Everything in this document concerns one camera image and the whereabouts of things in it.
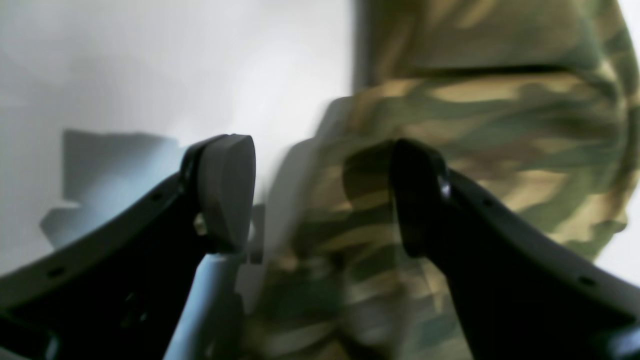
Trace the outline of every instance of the sleeve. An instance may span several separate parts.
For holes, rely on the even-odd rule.
[[[395,138],[436,147],[590,260],[626,224],[640,103],[615,0],[364,4],[366,87],[318,150],[301,220],[269,264],[251,359],[472,358],[443,275],[402,249]]]

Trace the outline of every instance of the camouflage hood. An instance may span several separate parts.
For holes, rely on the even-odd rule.
[[[585,258],[626,224],[640,102],[616,1],[366,4],[368,87],[324,141],[304,215],[269,265],[252,358],[471,359],[443,275],[402,249],[389,139],[438,149]]]

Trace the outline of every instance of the camouflage jacket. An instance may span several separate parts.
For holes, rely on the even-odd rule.
[[[385,140],[435,147],[588,259],[626,223],[640,103],[615,0],[367,2],[371,84],[323,142],[268,266],[252,359],[472,358],[442,273],[401,246]]]

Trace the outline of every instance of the camouflage fabric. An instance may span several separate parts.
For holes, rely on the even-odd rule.
[[[640,102],[616,1],[371,3],[375,84],[319,152],[246,324],[252,359],[472,358],[442,273],[404,254],[386,140],[435,147],[588,259],[625,226]]]

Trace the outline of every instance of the screw hole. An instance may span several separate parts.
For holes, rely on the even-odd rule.
[[[578,278],[578,281],[585,286],[596,286],[596,282],[593,279],[590,279],[589,277],[580,276]]]
[[[53,278],[55,278],[55,277],[59,277],[59,276],[61,276],[61,275],[62,275],[62,274],[64,274],[65,272],[66,272],[66,269],[65,269],[65,268],[63,268],[63,267],[59,267],[59,268],[55,268],[55,269],[50,270],[49,272],[47,272],[47,276],[48,276],[50,279],[53,279]]]

